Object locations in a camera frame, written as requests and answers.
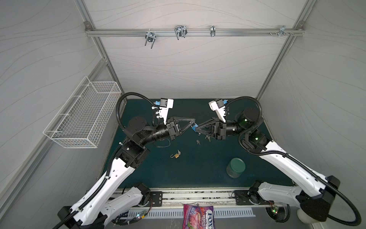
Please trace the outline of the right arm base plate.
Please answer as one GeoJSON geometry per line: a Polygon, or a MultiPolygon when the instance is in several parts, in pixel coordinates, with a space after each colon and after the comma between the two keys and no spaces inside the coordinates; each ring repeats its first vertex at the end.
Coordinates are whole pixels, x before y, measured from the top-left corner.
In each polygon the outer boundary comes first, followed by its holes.
{"type": "Polygon", "coordinates": [[[238,206],[258,205],[258,203],[254,203],[250,199],[250,196],[248,195],[247,190],[234,190],[232,193],[232,198],[234,198],[235,204],[238,206]]]}

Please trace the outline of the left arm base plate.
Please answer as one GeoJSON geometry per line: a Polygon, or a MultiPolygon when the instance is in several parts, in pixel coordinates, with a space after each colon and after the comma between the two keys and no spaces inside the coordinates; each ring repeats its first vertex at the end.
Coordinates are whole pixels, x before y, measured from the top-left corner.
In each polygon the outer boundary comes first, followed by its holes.
{"type": "Polygon", "coordinates": [[[152,191],[143,194],[141,201],[137,204],[138,207],[161,207],[163,202],[162,191],[152,191]]]}

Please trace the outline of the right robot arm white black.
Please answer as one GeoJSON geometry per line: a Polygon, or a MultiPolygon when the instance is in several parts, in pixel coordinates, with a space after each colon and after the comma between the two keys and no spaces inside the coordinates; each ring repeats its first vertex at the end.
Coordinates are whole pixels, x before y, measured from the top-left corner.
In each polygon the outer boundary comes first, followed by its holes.
{"type": "Polygon", "coordinates": [[[262,121],[260,110],[247,108],[236,121],[211,118],[194,125],[193,130],[217,140],[238,136],[239,144],[246,152],[272,164],[294,182],[292,186],[282,186],[257,180],[245,194],[252,204],[279,202],[294,206],[311,223],[332,218],[329,212],[335,198],[341,196],[340,181],[335,176],[326,177],[315,172],[269,140],[258,129],[262,121]]]}

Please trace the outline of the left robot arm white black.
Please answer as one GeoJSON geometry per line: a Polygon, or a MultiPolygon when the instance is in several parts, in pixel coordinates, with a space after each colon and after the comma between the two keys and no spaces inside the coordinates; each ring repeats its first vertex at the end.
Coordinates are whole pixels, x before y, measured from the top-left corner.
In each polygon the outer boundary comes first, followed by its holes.
{"type": "Polygon", "coordinates": [[[153,127],[142,116],[133,117],[124,128],[125,140],[114,151],[106,172],[94,186],[72,206],[64,206],[58,212],[61,220],[55,228],[103,229],[120,214],[138,204],[145,204],[150,189],[142,183],[132,187],[123,195],[110,199],[147,158],[147,144],[159,140],[175,140],[195,123],[193,118],[172,117],[166,124],[153,127]]]}

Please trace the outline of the small blue padlock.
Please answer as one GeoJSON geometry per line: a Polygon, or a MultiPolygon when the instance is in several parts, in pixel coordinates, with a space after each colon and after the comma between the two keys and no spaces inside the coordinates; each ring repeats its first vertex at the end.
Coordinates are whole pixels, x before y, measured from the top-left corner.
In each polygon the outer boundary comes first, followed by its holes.
{"type": "Polygon", "coordinates": [[[198,128],[198,124],[194,124],[194,125],[192,125],[192,130],[194,131],[194,132],[196,132],[196,129],[198,128]]]}

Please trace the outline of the brass padlock with key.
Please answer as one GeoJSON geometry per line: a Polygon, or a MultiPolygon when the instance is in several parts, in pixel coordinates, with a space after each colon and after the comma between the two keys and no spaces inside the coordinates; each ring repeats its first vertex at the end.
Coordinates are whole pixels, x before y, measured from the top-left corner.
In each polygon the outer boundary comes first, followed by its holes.
{"type": "Polygon", "coordinates": [[[181,155],[181,151],[180,151],[180,150],[177,150],[177,153],[172,154],[172,155],[170,156],[170,158],[178,158],[180,155],[181,155]]]}

